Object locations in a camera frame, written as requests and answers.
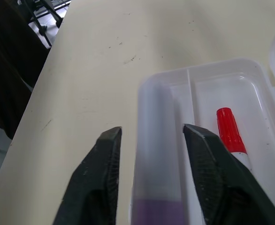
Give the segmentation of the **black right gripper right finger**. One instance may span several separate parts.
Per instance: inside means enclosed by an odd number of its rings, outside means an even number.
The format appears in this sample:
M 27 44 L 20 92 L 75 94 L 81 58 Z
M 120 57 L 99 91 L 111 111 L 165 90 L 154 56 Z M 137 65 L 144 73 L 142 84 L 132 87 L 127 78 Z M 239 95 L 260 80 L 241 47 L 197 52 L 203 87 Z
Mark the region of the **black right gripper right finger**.
M 192 124 L 183 133 L 206 225 L 275 225 L 275 206 L 218 135 Z

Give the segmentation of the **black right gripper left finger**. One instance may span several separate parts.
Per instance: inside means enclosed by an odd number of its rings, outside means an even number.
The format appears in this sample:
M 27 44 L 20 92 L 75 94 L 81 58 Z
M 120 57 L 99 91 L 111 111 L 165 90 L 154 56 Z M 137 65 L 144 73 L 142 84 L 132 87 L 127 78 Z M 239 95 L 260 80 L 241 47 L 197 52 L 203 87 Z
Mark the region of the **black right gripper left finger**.
M 104 131 L 73 172 L 53 225 L 115 225 L 122 128 Z

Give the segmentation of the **red capped white marker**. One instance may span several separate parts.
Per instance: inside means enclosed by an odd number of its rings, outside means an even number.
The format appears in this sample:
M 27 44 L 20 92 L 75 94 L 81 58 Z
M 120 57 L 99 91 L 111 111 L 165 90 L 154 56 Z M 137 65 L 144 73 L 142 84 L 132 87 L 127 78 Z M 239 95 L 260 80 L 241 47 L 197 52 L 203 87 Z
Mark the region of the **red capped white marker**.
M 252 166 L 232 110 L 228 107 L 220 108 L 217 110 L 216 116 L 219 136 L 226 149 L 252 172 Z

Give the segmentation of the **purple highlighter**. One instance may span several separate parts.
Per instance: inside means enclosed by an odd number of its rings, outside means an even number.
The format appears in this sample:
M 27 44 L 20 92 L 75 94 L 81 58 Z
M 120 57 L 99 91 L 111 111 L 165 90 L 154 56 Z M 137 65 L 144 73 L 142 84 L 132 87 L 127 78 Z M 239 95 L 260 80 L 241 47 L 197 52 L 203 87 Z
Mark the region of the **purple highlighter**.
M 173 98 L 161 82 L 138 94 L 131 225 L 184 225 Z

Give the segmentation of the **white plastic case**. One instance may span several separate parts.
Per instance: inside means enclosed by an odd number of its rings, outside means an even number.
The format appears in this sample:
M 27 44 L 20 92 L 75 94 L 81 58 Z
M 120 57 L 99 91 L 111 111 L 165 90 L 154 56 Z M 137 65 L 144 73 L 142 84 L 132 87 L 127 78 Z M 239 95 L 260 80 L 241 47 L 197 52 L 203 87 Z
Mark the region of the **white plastic case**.
M 275 77 L 275 37 L 269 67 Z M 252 173 L 275 205 L 275 86 L 264 67 L 239 58 L 158 73 L 147 81 L 161 82 L 173 98 L 184 225 L 205 221 L 182 127 L 188 123 L 217 134 L 216 112 L 222 107 L 232 110 Z

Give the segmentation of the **dark furniture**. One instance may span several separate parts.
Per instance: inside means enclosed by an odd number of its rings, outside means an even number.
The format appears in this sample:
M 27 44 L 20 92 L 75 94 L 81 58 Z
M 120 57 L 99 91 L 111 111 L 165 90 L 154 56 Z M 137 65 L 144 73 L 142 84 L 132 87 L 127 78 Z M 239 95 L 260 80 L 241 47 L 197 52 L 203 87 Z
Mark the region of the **dark furniture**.
M 13 139 L 49 50 L 9 0 L 0 0 L 0 128 Z

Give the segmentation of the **black chair base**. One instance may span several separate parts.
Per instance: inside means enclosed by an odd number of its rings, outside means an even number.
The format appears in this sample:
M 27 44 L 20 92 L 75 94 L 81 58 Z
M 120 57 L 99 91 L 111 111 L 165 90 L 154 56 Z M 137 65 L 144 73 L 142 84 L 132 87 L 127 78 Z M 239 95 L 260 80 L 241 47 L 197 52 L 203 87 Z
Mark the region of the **black chair base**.
M 17 9 L 46 48 L 51 48 L 72 0 L 17 0 Z

